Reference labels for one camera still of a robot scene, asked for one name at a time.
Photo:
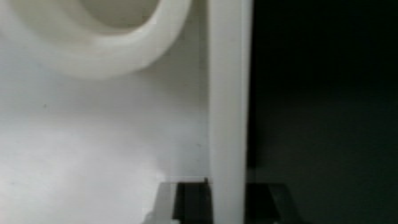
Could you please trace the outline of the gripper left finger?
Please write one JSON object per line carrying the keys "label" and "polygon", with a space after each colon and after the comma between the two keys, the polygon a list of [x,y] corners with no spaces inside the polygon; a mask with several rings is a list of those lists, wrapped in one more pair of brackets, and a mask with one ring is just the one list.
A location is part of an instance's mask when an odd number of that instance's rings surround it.
{"label": "gripper left finger", "polygon": [[212,224],[212,186],[206,179],[160,184],[142,224]]}

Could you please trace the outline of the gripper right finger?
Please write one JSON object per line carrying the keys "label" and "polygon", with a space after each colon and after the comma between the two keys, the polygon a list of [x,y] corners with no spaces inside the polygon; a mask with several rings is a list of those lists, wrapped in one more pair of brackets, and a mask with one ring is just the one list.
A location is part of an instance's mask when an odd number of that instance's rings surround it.
{"label": "gripper right finger", "polygon": [[245,224],[309,224],[284,184],[249,183],[245,196]]}

